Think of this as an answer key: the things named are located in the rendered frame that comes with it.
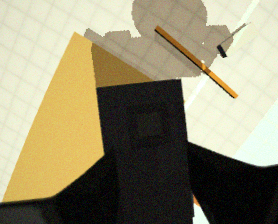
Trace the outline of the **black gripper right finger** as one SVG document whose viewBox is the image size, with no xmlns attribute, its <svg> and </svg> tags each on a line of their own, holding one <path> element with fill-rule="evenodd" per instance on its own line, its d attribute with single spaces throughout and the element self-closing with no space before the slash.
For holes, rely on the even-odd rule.
<svg viewBox="0 0 278 224">
<path fill-rule="evenodd" d="M 190 190 L 209 224 L 274 224 L 278 164 L 254 165 L 186 141 Z"/>
</svg>

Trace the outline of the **orange wooden bar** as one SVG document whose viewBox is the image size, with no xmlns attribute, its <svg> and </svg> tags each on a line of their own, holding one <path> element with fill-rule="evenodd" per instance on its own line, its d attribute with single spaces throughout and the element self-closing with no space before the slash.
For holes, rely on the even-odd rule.
<svg viewBox="0 0 278 224">
<path fill-rule="evenodd" d="M 157 25 L 155 31 L 161 35 L 161 37 L 168 41 L 172 46 L 174 46 L 178 51 L 180 51 L 185 57 L 187 57 L 192 63 L 194 63 L 198 68 L 200 68 L 207 76 L 213 80 L 217 85 L 219 85 L 229 96 L 237 98 L 238 95 L 228 87 L 224 81 L 222 81 L 217 75 L 215 75 L 209 68 L 207 68 L 196 56 L 194 56 L 189 50 L 184 46 L 180 45 L 175 39 L 173 39 L 168 33 L 166 33 L 161 27 Z"/>
</svg>

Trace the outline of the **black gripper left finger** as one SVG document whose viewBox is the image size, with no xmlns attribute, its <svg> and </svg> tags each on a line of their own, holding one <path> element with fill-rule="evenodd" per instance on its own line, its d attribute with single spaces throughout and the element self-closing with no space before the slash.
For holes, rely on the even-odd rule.
<svg viewBox="0 0 278 224">
<path fill-rule="evenodd" d="M 0 224 L 116 224 L 119 199 L 113 146 L 53 196 L 0 202 Z"/>
</svg>

